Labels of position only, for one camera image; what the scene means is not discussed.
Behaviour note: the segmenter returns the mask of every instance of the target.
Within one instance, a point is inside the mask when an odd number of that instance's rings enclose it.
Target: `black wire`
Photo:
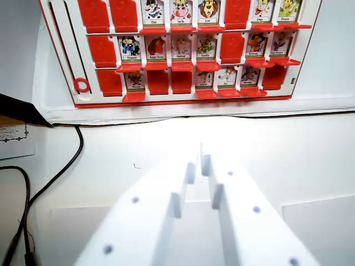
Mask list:
[[[10,166],[1,166],[0,167],[0,170],[5,170],[5,169],[16,169],[16,170],[20,171],[23,175],[25,182],[26,182],[26,200],[25,200],[25,204],[24,204],[24,211],[22,214],[23,235],[24,235],[24,245],[26,247],[26,253],[30,253],[31,249],[29,247],[29,240],[28,240],[28,234],[27,234],[27,212],[28,212],[28,202],[29,202],[29,195],[31,192],[31,187],[30,187],[30,183],[29,183],[28,174],[26,173],[26,171],[24,169],[22,169],[21,167],[18,167],[18,166],[10,165]],[[22,231],[22,228],[20,228],[20,226],[19,226],[16,234],[21,235],[21,231]]]
[[[84,146],[84,139],[83,139],[83,135],[82,135],[82,132],[80,131],[80,128],[78,125],[75,125],[75,129],[77,130],[77,133],[78,133],[78,136],[79,136],[79,139],[80,139],[80,145],[79,145],[79,148],[78,148],[78,151],[75,153],[75,155],[73,156],[73,158],[67,163],[67,165],[64,166],[63,169],[61,169],[40,191],[38,191],[32,198],[31,200],[28,202],[28,210],[30,209],[31,205],[33,204],[33,202],[44,192],[46,191],[50,186],[51,184],[53,184],[72,164],[73,162],[78,158],[78,156],[80,155],[81,151],[83,150],[83,146]],[[15,250],[16,250],[16,247],[18,245],[18,241],[19,241],[19,238],[21,236],[21,231],[22,229],[25,227],[24,225],[24,220],[27,219],[26,216],[27,216],[27,213],[25,215],[25,213],[23,214],[22,216],[22,219],[21,219],[21,222],[20,222],[20,225],[18,227],[18,230],[17,230],[17,233],[16,235],[13,237],[10,245],[9,245],[9,248],[6,252],[6,255],[5,255],[5,258],[2,262],[2,266],[9,266],[10,263],[11,263],[11,260],[12,260],[12,257],[15,253]]]

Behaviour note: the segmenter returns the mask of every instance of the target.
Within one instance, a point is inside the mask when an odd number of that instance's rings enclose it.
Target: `white wall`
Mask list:
[[[40,7],[37,0],[3,0],[0,8],[0,93],[32,102]]]
[[[287,203],[355,195],[354,120],[355,114],[278,119],[204,117],[83,127],[83,154],[31,210],[35,219],[29,230],[35,236],[37,252],[45,256],[48,241],[55,241],[47,239],[51,209],[113,204],[140,176],[186,140],[204,140],[236,150],[280,214],[281,206]],[[33,193],[70,160],[79,145],[72,127],[39,127],[37,133],[36,155],[0,161],[1,166],[26,169]],[[20,174],[0,171],[0,232],[4,234],[0,258],[16,231],[23,200]],[[23,251],[19,256],[17,265],[23,265]]]

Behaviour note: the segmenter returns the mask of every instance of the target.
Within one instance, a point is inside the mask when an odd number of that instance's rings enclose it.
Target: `character card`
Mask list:
[[[172,26],[191,26],[192,1],[170,0],[170,20]]]
[[[277,22],[294,23],[298,20],[302,0],[282,0]]]
[[[267,38],[264,32],[249,33],[248,44],[245,51],[246,58],[263,57],[266,48]]]
[[[122,62],[141,62],[140,46],[134,36],[118,37]]]
[[[142,71],[124,73],[127,91],[144,91]]]
[[[260,69],[253,68],[252,66],[244,66],[242,72],[242,79],[240,81],[240,87],[257,86],[259,75]]]
[[[287,32],[276,32],[273,36],[270,57],[286,57],[290,51],[292,37]]]
[[[164,26],[164,5],[161,0],[140,0],[143,26]]]
[[[197,35],[197,60],[216,58],[217,40],[212,35]]]
[[[196,70],[196,89],[206,89],[213,87],[213,72],[200,72]]]
[[[237,78],[237,70],[233,66],[227,66],[218,70],[218,88],[234,88]]]
[[[199,25],[216,25],[220,17],[220,0],[199,0]]]
[[[251,23],[271,23],[275,0],[253,0]]]
[[[145,36],[146,60],[147,62],[166,61],[165,41],[161,36]]]
[[[191,60],[191,40],[186,35],[171,36],[171,60]]]

